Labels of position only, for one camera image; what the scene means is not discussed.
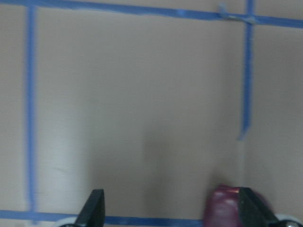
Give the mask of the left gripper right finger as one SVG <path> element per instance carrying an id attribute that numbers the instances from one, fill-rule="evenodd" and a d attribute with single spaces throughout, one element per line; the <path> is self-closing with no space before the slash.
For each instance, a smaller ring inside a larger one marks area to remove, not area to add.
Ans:
<path id="1" fill-rule="evenodd" d="M 244 227 L 278 227 L 279 220 L 268 206 L 248 187 L 239 189 L 238 212 Z"/>

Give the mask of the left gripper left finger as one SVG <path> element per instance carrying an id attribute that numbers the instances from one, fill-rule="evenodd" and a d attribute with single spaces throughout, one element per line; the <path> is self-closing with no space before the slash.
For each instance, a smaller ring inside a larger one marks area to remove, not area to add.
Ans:
<path id="1" fill-rule="evenodd" d="M 76 227 L 103 227 L 105 223 L 105 195 L 103 189 L 94 189 L 74 225 Z"/>

